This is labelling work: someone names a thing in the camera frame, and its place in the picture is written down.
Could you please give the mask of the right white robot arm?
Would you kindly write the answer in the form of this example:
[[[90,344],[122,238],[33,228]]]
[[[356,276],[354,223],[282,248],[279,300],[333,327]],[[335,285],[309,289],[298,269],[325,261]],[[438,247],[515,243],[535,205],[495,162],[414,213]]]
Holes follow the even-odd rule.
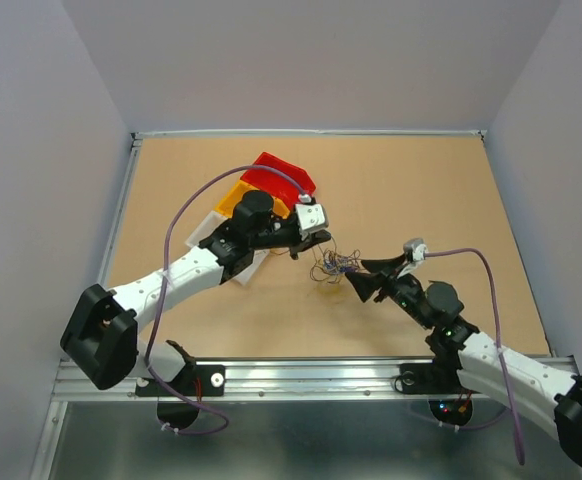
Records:
[[[361,301],[390,299],[428,331],[434,354],[431,378],[443,390],[484,394],[507,407],[513,419],[533,422],[582,468],[582,372],[557,370],[503,345],[461,315],[455,288],[443,281],[423,286],[413,275],[425,253],[365,260],[346,273]]]

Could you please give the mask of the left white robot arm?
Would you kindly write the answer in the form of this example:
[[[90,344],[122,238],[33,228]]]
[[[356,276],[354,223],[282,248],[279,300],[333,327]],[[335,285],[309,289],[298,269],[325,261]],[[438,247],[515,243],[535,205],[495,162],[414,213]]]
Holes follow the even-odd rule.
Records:
[[[240,275],[257,251],[282,248],[296,258],[330,240],[327,227],[326,211],[312,197],[281,218],[268,193],[249,191],[231,217],[184,256],[111,290],[99,284],[85,289],[60,346],[99,390],[116,386],[143,366],[157,373],[170,393],[184,393],[193,384],[192,358],[174,342],[142,343],[140,331],[186,299]]]

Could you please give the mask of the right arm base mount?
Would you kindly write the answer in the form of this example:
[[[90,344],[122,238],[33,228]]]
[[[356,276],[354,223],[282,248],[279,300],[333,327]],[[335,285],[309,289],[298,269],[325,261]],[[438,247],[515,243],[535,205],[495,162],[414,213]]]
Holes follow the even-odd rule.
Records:
[[[460,384],[457,371],[436,358],[398,365],[393,389],[403,395],[425,396],[432,420],[443,427],[466,429],[473,416],[474,392]]]

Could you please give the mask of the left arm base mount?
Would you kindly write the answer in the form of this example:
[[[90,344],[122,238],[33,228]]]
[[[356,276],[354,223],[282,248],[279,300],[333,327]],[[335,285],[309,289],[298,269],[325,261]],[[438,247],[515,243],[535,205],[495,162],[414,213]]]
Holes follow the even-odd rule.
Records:
[[[171,396],[176,402],[159,401],[156,416],[160,428],[176,436],[207,436],[220,433],[230,425],[228,416],[204,403],[206,397],[224,395],[226,367],[200,365],[173,340],[158,349],[157,359],[143,372],[136,386],[140,397]]]

